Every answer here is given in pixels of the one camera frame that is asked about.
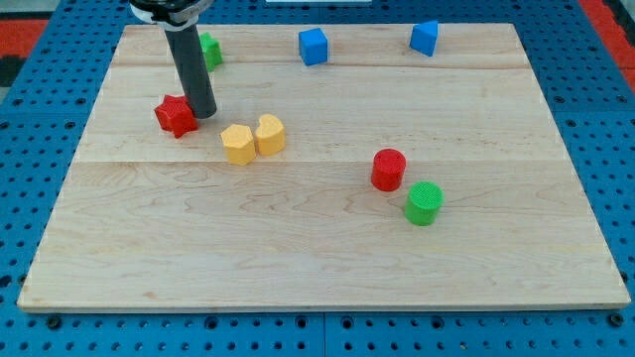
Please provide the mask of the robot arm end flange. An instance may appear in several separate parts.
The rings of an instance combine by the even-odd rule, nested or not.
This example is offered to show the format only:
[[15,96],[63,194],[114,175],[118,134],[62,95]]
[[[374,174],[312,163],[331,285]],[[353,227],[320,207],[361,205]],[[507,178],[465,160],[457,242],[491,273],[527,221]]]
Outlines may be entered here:
[[158,25],[170,32],[195,25],[199,15],[214,4],[214,0],[130,0],[133,15],[146,24]]

